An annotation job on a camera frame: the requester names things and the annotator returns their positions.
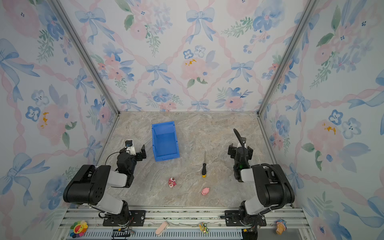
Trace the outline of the black yellow screwdriver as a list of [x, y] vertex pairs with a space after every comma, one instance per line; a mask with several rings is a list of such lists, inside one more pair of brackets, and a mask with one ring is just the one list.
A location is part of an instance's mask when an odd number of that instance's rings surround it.
[[202, 167], [202, 177], [205, 178], [207, 176], [207, 164], [206, 164], [206, 159], [207, 159], [207, 153], [205, 152], [204, 154], [204, 162], [203, 162], [203, 167]]

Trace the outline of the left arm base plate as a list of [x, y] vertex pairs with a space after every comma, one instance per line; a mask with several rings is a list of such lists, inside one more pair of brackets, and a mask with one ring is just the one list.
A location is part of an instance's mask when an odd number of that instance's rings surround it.
[[130, 210], [128, 212], [111, 215], [106, 214], [103, 219], [104, 227], [143, 227], [146, 219], [145, 210]]

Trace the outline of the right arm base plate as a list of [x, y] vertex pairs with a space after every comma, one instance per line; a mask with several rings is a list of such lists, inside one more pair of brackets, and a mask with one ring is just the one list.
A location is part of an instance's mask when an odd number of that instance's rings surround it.
[[220, 216], [224, 219], [227, 227], [265, 227], [267, 225], [264, 216], [248, 215], [241, 213], [239, 210], [226, 210], [224, 215]]

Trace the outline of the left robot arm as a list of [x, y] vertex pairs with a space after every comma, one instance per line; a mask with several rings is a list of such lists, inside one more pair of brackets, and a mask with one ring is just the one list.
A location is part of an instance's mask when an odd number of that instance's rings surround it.
[[124, 200], [107, 193], [107, 188], [130, 188], [137, 162], [147, 158], [145, 146], [136, 151], [131, 140], [119, 151], [117, 170], [110, 165], [83, 165], [64, 190], [66, 203], [88, 205], [99, 212], [104, 227], [142, 227], [145, 210], [130, 210]]

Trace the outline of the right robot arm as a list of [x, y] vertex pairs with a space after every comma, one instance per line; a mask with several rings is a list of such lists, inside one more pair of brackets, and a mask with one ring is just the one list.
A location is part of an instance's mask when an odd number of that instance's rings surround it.
[[228, 147], [228, 155], [234, 160], [234, 177], [240, 183], [252, 183], [256, 195], [243, 201], [236, 213], [225, 212], [224, 219], [244, 226], [263, 225], [265, 214], [281, 209], [295, 201], [294, 190], [281, 166], [257, 164], [250, 166], [253, 149], [246, 145], [246, 138], [235, 147]]

